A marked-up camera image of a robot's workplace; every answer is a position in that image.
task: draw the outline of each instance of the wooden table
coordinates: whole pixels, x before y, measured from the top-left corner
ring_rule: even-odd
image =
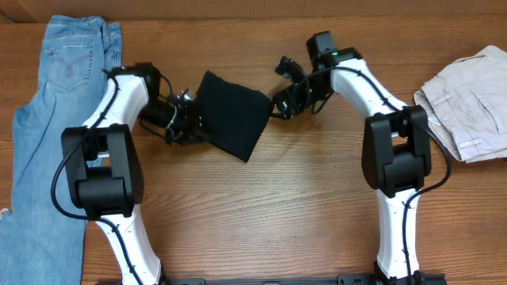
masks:
[[[273,72],[280,57],[309,71],[305,41],[330,30],[339,47],[356,47],[377,78],[409,102],[455,59],[488,44],[507,50],[505,26],[507,16],[491,15],[122,23],[124,63],[153,62],[175,89],[197,89],[211,70],[272,96],[288,84]],[[11,122],[36,91],[44,30],[43,24],[0,25],[0,208],[10,205]],[[146,181],[143,220],[169,276],[372,272],[379,222],[375,194],[360,170],[362,134],[360,119],[339,96],[317,116],[270,120],[248,164],[208,144],[168,146],[135,129]],[[433,147],[426,184],[442,177],[443,162]],[[507,163],[453,166],[451,180],[421,199],[421,269],[445,272],[450,284],[504,283]],[[83,283],[119,278],[109,244],[90,224]]]

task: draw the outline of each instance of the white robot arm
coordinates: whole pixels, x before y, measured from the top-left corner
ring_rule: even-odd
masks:
[[[375,189],[379,204],[380,246],[374,278],[378,284],[390,285],[411,283],[409,278],[420,281],[415,253],[419,196],[410,201],[406,213],[410,277],[402,227],[405,205],[421,189],[424,177],[431,170],[429,136],[424,131],[425,111],[420,107],[410,108],[394,97],[373,76],[361,55],[352,47],[338,50],[329,32],[311,37],[307,50],[314,67],[312,74],[306,76],[297,63],[286,57],[276,68],[293,85],[273,98],[280,111],[273,116],[290,119],[311,104],[318,101],[325,104],[331,93],[340,94],[354,107],[365,123],[361,162],[364,177]],[[407,143],[393,146],[392,138],[397,136],[408,138]]]
[[[62,134],[63,152],[68,154],[93,128],[93,135],[66,164],[67,180],[74,205],[84,208],[108,238],[123,285],[166,284],[162,263],[151,248],[141,218],[143,175],[131,136],[138,116],[159,127],[174,122],[176,107],[158,100],[159,82],[160,73],[150,64],[116,68],[92,116],[82,127],[68,128]],[[95,158],[109,158],[110,167],[89,168],[86,161]]]
[[[340,67],[348,67],[360,71],[370,78],[382,94],[397,109],[407,104],[394,97],[373,76],[364,59],[349,59],[340,62]],[[394,110],[385,105],[379,95],[362,77],[346,70],[331,71],[331,85],[336,93],[341,94],[364,120],[375,114],[391,114]],[[405,253],[402,243],[402,217],[406,201],[415,193],[410,188],[397,192],[394,198],[387,197],[382,191],[375,190],[379,203],[380,247],[377,255],[377,265],[387,277],[402,279],[407,277]],[[412,274],[419,270],[419,263],[415,253],[416,213],[418,198],[410,203],[407,215],[407,245],[410,253]]]

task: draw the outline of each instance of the black cloth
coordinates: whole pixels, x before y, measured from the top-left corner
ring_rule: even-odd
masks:
[[[207,71],[194,102],[209,142],[248,162],[268,123],[271,101],[260,91]]]

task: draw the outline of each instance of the black cable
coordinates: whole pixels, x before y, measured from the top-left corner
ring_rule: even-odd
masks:
[[[166,100],[169,101],[170,98],[174,96],[173,86],[171,85],[171,82],[169,82],[169,79],[167,79],[167,77],[164,76],[164,74],[160,74],[160,77],[163,78],[167,82],[167,85],[169,86],[169,96],[166,98]]]
[[[105,70],[103,70],[103,71],[107,74],[108,78],[111,78],[114,81],[114,84],[115,84],[114,94],[112,95],[109,103],[105,106],[104,111],[102,111],[101,114],[99,115],[97,121],[88,129],[88,131],[86,131],[86,133],[71,148],[71,151],[69,151],[69,153],[66,154],[65,157],[62,159],[62,161],[58,165],[58,168],[55,171],[55,175],[53,176],[53,180],[51,182],[51,201],[53,202],[53,205],[55,206],[56,210],[58,210],[62,215],[65,215],[66,217],[72,218],[72,219],[79,219],[79,220],[86,220],[86,221],[92,220],[88,216],[85,216],[85,215],[75,215],[75,214],[69,213],[69,212],[65,211],[59,205],[58,200],[56,199],[56,183],[58,182],[58,178],[63,171],[63,167],[65,167],[65,165],[69,162],[69,159],[71,159],[72,154],[85,142],[86,139],[88,139],[94,133],[94,131],[97,129],[97,126],[105,118],[105,116],[108,113],[108,110],[112,106],[112,103],[116,99],[116,95],[118,94],[118,91],[120,90],[120,87],[118,86],[118,81],[114,77],[110,76],[109,72],[107,72]],[[127,262],[127,266],[128,266],[128,269],[130,270],[130,273],[133,274],[135,280],[137,281],[137,283],[139,285],[143,285],[141,279],[137,275],[137,272],[135,271],[134,267],[132,266],[130,259],[128,258],[127,248],[125,247],[124,240],[121,237],[121,234],[120,234],[120,231],[118,230],[118,228],[112,222],[110,222],[109,220],[106,220],[104,218],[98,218],[96,221],[103,222],[104,224],[111,227],[111,230],[113,231],[113,233],[115,233],[116,237],[118,238],[118,242],[120,243],[121,251],[124,254],[124,258],[125,258],[125,261]]]
[[[326,105],[327,101],[331,98],[331,96],[333,96],[333,94],[334,93],[329,93],[326,95],[326,97],[324,98],[324,100],[322,100],[322,103],[318,107],[317,111],[315,111],[315,103],[317,103],[317,102],[314,102],[314,104],[311,106],[311,113],[313,115],[319,114],[320,111],[322,110],[322,108],[324,108],[324,106]]]
[[[327,72],[327,71],[331,71],[331,70],[343,70],[343,71],[348,71],[348,72],[352,72],[354,74],[357,74],[357,76],[360,76],[362,77],[372,88],[373,90],[377,93],[377,95],[379,96],[380,100],[382,100],[382,102],[387,106],[389,107],[390,109],[392,109],[393,111],[395,112],[400,112],[403,114],[402,110],[399,110],[398,108],[396,108],[383,94],[382,92],[380,91],[380,89],[376,86],[376,84],[365,74],[363,74],[360,70],[355,70],[353,68],[349,68],[349,67],[344,67],[344,66],[332,66],[332,67],[327,67],[327,68],[324,68],[324,69],[321,69],[321,70],[317,70],[309,75],[307,75],[299,84],[297,84],[294,89],[292,90],[292,94],[290,97],[293,97],[297,94],[297,91],[299,89],[299,87],[305,83],[305,82],[308,82],[308,80],[312,77],[314,77],[315,75],[317,74],[321,74],[323,72]],[[322,103],[322,105],[324,105],[327,100],[329,100],[329,97],[330,95],[328,95],[328,97],[326,97],[324,99],[324,102]],[[308,105],[310,104],[310,101],[311,101],[311,93],[308,92],[307,94],[307,102],[305,103],[305,106],[303,109],[299,110],[299,109],[296,109],[297,113],[296,115],[299,115],[301,112],[303,112],[307,107]],[[320,106],[320,108],[317,110],[317,112],[320,112],[320,110],[322,109],[323,106]],[[418,124],[414,124],[416,127],[419,127],[421,130],[423,130],[426,134],[428,134],[428,136],[433,140],[435,141],[435,143],[438,145],[438,147],[440,148],[440,150],[442,151],[442,153],[444,154],[444,158],[445,158],[445,163],[446,163],[446,166],[447,166],[447,169],[446,169],[446,173],[445,173],[445,176],[444,178],[442,178],[442,180],[432,186],[429,186],[427,188],[424,188],[416,193],[414,193],[405,203],[405,207],[404,207],[404,210],[403,210],[403,219],[402,219],[402,241],[403,241],[403,252],[405,253],[405,260],[406,260],[406,270],[407,270],[407,279],[408,279],[408,284],[409,285],[412,285],[412,270],[410,268],[410,255],[409,255],[409,252],[408,252],[408,246],[406,244],[406,220],[407,220],[407,214],[408,214],[408,210],[410,209],[410,203],[415,199],[417,198],[418,196],[424,194],[424,193],[427,193],[427,192],[430,192],[436,188],[439,188],[440,186],[442,186],[443,184],[445,184],[445,182],[447,182],[447,180],[449,179],[449,177],[451,176],[451,172],[452,172],[452,164],[451,164],[451,158],[449,156],[449,152],[448,150],[445,148],[445,146],[442,144],[442,142],[440,142],[440,140],[426,127],[422,127],[422,126],[419,126]]]

